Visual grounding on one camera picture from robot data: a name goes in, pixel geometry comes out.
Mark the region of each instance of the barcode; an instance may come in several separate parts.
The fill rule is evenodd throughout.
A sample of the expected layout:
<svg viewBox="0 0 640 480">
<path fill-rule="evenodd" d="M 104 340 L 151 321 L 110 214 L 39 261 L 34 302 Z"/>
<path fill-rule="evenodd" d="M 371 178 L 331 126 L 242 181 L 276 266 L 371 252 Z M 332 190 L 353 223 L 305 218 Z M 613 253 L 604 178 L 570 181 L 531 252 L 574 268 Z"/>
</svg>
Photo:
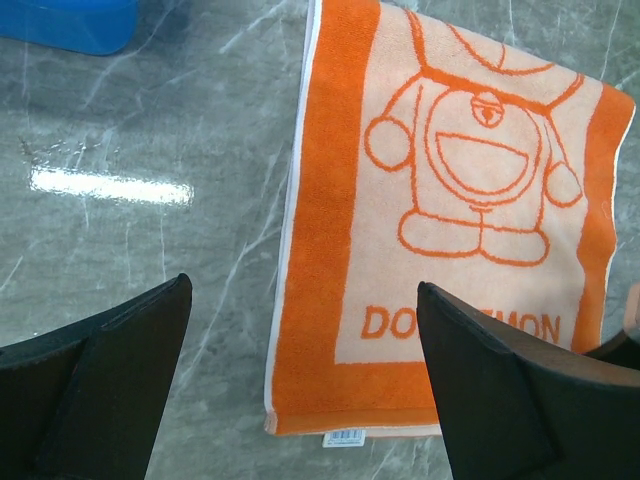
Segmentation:
<svg viewBox="0 0 640 480">
<path fill-rule="evenodd" d="M 324 448 L 362 447 L 366 439 L 365 430 L 340 430 L 325 434 L 322 441 Z"/>
</svg>

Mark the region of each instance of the orange and white towel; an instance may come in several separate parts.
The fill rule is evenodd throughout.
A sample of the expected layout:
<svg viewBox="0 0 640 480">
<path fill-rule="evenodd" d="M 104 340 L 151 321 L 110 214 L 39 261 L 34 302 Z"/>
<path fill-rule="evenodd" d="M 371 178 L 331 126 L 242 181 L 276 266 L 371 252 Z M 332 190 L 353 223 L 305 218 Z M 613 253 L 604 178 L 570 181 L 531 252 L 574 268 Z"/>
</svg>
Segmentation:
<svg viewBox="0 0 640 480">
<path fill-rule="evenodd" d="M 420 281 L 565 348 L 599 344 L 635 107 L 432 18 L 311 3 L 267 430 L 434 433 Z"/>
</svg>

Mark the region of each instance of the blue container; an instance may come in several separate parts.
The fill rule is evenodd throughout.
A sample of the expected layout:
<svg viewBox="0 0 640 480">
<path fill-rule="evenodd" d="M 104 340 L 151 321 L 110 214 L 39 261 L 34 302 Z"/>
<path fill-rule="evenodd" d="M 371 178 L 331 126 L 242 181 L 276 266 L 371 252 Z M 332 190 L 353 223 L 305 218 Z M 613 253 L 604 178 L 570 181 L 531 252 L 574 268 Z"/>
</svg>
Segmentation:
<svg viewBox="0 0 640 480">
<path fill-rule="evenodd" d="M 0 0 L 0 36 L 108 55 L 133 36 L 137 0 Z"/>
</svg>

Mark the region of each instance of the orange towel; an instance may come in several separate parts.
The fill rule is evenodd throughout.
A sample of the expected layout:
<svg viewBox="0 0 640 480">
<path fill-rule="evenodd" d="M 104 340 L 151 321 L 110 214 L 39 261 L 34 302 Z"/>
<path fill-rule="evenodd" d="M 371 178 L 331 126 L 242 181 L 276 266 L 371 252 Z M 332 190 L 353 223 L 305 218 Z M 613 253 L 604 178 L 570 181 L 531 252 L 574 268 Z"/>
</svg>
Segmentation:
<svg viewBox="0 0 640 480">
<path fill-rule="evenodd" d="M 598 345 L 635 107 L 432 18 L 311 4 L 267 430 L 437 432 L 418 282 L 565 348 Z"/>
</svg>

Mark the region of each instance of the marble floor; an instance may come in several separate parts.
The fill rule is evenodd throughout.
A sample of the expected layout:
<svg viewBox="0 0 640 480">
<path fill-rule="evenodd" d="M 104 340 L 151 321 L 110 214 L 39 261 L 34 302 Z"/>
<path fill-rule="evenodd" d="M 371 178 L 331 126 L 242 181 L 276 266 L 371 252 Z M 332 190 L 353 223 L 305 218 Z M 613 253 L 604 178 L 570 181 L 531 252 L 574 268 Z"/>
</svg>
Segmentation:
<svg viewBox="0 0 640 480">
<path fill-rule="evenodd" d="M 635 0 L 398 3 L 640 98 Z M 263 431 L 306 1 L 140 5 L 133 41 L 111 57 L 0 39 L 0 345 L 184 271 L 193 313 L 149 479 L 451 478 L 440 438 L 323 450 L 317 437 Z M 640 280 L 639 141 L 636 122 L 620 156 L 605 336 Z M 74 170 L 80 186 L 126 177 L 164 186 L 171 201 L 142 201 L 136 184 L 127 200 L 83 196 L 72 179 L 67 194 L 33 181 Z"/>
</svg>

